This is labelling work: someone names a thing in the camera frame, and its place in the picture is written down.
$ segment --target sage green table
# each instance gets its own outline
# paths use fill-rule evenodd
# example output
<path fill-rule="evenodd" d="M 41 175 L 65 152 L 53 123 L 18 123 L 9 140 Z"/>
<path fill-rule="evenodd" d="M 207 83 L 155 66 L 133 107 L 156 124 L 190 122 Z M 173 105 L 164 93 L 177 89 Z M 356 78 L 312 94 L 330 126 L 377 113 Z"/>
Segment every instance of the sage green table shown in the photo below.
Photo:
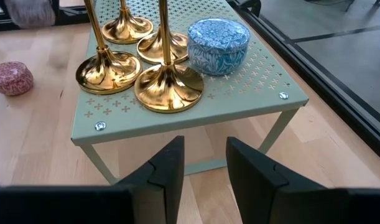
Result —
<path fill-rule="evenodd" d="M 245 24 L 225 0 L 170 0 L 170 30 L 187 34 L 189 25 L 201 18 L 224 17 Z M 159 24 L 158 0 L 128 0 L 132 13 Z M 97 0 L 96 13 L 101 25 L 118 16 L 118 0 Z M 113 50 L 136 53 L 136 45 L 108 43 Z M 86 57 L 95 54 L 95 37 L 91 34 Z M 151 65 L 143 62 L 143 69 Z M 297 110 L 308 101 L 305 93 L 251 32 L 248 54 L 242 66 L 223 77 L 202 75 L 205 92 L 193 108 L 176 114 L 159 114 L 146 110 L 136 100 L 133 89 L 108 96 L 80 92 L 72 131 L 72 141 L 80 146 L 110 184 L 117 179 L 107 168 L 92 144 L 118 139 L 163 133 L 175 129 L 247 118 L 282 111 L 275 125 L 260 145 L 266 153 Z M 106 128 L 95 129 L 98 121 Z M 215 159 L 185 167 L 185 174 L 226 166 Z"/>

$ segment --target gold reflective surface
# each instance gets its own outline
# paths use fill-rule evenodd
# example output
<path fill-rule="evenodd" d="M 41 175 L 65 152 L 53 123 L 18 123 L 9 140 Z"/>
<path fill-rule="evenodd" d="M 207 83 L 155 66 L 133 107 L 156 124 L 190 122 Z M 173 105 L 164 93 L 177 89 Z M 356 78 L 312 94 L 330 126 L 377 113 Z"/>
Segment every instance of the gold reflective surface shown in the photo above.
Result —
<path fill-rule="evenodd" d="M 175 65 L 170 54 L 172 36 L 169 32 L 167 0 L 159 0 L 159 14 L 162 63 L 140 74 L 134 84 L 134 94 L 149 110 L 176 113 L 191 108 L 200 100 L 203 80 L 190 67 Z"/>
<path fill-rule="evenodd" d="M 132 54 L 112 52 L 105 45 L 96 18 L 93 0 L 85 0 L 86 10 L 97 40 L 97 54 L 76 70 L 76 81 L 88 93 L 112 94 L 133 86 L 141 73 L 141 64 Z"/>
<path fill-rule="evenodd" d="M 170 35 L 170 57 L 176 63 L 185 61 L 188 58 L 186 35 L 171 33 Z M 137 44 L 137 52 L 141 59 L 148 63 L 159 64 L 164 62 L 162 53 L 162 35 L 160 27 L 156 33 L 150 34 L 141 39 Z"/>
<path fill-rule="evenodd" d="M 115 44 L 131 44 L 149 35 L 154 30 L 152 22 L 141 17 L 133 17 L 125 0 L 121 0 L 119 17 L 103 27 L 104 38 Z"/>

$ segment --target light wood floor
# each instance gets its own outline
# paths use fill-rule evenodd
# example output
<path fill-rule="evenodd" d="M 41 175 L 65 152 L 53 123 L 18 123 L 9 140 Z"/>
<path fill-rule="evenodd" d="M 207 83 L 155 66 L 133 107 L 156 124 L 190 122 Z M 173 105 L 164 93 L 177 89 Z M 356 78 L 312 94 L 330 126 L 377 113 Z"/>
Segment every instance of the light wood floor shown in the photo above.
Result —
<path fill-rule="evenodd" d="M 60 0 L 60 6 L 84 6 L 83 0 Z"/>
<path fill-rule="evenodd" d="M 24 62 L 35 77 L 25 95 L 0 95 L 0 182 L 106 184 L 70 140 L 90 25 L 0 32 L 0 63 Z M 380 158 L 291 70 L 310 102 L 296 114 L 268 156 L 327 187 L 380 187 Z M 186 161 L 224 154 L 225 138 L 258 147 L 278 114 L 154 134 L 96 146 L 124 177 L 174 136 L 186 137 Z M 241 223 L 226 169 L 185 177 L 179 223 Z"/>

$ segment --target tin lid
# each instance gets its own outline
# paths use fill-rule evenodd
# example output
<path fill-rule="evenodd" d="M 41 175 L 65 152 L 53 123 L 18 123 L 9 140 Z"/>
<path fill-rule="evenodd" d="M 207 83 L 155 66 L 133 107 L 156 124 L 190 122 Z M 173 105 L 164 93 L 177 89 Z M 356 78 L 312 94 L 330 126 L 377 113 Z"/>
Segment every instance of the tin lid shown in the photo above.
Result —
<path fill-rule="evenodd" d="M 206 52 L 227 54 L 248 47 L 250 33 L 238 22 L 209 18 L 194 22 L 188 28 L 188 37 Z"/>

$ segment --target metal rivet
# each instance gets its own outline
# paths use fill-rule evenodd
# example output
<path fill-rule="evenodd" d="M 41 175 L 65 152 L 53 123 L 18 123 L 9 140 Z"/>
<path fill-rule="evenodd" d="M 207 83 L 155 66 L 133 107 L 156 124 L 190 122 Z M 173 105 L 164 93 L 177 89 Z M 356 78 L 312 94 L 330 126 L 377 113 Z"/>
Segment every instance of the metal rivet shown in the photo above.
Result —
<path fill-rule="evenodd" d="M 107 124 L 104 121 L 98 121 L 95 125 L 96 131 L 102 131 L 107 127 Z"/>
<path fill-rule="evenodd" d="M 279 98 L 281 98 L 283 100 L 288 100 L 289 95 L 286 92 L 281 92 L 281 93 L 279 93 Z"/>

